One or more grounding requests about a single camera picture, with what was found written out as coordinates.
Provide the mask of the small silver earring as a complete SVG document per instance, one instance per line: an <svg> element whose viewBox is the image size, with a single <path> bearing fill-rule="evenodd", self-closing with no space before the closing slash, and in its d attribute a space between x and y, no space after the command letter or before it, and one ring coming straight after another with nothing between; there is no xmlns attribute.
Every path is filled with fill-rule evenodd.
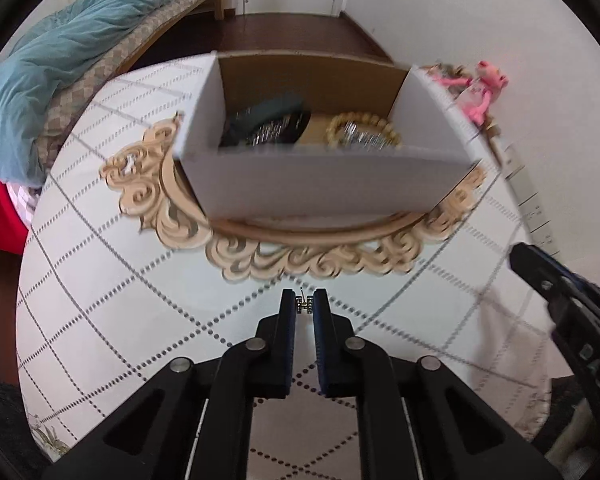
<svg viewBox="0 0 600 480"><path fill-rule="evenodd" d="M313 314L314 298L312 295L305 295L303 292L294 297L294 305L298 314Z"/></svg>

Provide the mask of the black smart band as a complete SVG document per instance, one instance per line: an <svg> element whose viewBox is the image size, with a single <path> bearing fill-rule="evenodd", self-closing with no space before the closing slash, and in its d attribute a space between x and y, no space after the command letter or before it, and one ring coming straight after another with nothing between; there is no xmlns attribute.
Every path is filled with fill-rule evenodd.
<svg viewBox="0 0 600 480"><path fill-rule="evenodd" d="M227 118L220 148L254 148L265 144L292 145L302 137L312 113L292 93L262 101Z"/></svg>

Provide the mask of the patterned white tablecloth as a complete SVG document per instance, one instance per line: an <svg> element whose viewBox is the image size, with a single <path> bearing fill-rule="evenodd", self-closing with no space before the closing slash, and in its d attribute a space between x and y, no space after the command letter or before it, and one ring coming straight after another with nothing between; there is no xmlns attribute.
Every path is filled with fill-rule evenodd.
<svg viewBox="0 0 600 480"><path fill-rule="evenodd" d="M478 165L425 212L212 220L173 144L190 58L105 84L62 146L24 248L17 359L27 419L56 463L174 359L248 346L283 290L327 292L353 333L452 372L532 439L550 410L550 318L510 270L529 239L502 164L469 124ZM332 148L395 148L383 119L329 122Z"/></svg>

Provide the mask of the white cardboard box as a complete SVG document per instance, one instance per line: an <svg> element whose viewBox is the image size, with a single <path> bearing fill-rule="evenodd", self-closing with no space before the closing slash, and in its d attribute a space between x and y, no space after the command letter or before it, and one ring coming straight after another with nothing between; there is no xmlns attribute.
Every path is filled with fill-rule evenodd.
<svg viewBox="0 0 600 480"><path fill-rule="evenodd" d="M223 52L193 56L192 97L173 144L212 220L425 212L478 165L469 124L418 68L319 53ZM293 96L310 111L291 146L226 148L230 118ZM332 148L337 116L388 122L395 148Z"/></svg>

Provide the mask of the pink panther plush toy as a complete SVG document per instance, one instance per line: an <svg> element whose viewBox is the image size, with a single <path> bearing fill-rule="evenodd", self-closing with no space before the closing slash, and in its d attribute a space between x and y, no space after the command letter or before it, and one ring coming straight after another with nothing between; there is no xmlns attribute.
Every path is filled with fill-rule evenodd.
<svg viewBox="0 0 600 480"><path fill-rule="evenodd" d="M498 66L479 61L475 77L441 77L437 82L445 88L460 88L456 105L471 122L482 127L490 106L508 86L509 79Z"/></svg>

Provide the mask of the bed with checkered mattress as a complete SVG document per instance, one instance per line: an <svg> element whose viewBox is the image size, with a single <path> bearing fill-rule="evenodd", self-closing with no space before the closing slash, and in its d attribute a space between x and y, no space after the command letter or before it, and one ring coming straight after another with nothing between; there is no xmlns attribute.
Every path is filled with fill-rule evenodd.
<svg viewBox="0 0 600 480"><path fill-rule="evenodd" d="M42 134L35 141L43 169L52 168L72 128L106 82L128 72L140 56L185 15L202 10L207 4L211 4L211 10L216 10L221 2L222 0L172 0L160 6L143 18L140 24L107 51L74 84L57 90L47 109Z"/></svg>

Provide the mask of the light blue duvet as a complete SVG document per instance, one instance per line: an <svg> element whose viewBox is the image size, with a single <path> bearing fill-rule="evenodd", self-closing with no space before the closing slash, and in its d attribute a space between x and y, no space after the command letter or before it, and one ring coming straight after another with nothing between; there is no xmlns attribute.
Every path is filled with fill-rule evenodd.
<svg viewBox="0 0 600 480"><path fill-rule="evenodd" d="M39 188L36 140L56 92L75 84L147 18L173 0L76 0L23 35L0 63L0 180Z"/></svg>

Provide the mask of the white wall power strip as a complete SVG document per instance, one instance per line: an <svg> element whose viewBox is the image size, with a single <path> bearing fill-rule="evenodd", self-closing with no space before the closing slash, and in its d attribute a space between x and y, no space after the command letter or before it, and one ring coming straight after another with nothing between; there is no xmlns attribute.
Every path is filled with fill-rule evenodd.
<svg viewBox="0 0 600 480"><path fill-rule="evenodd" d="M533 244L547 252L551 257L560 259L562 256L554 237L552 224L545 212L541 197L531 180L528 168L516 151L514 144L503 148L505 180L512 190L518 211L526 226Z"/></svg>

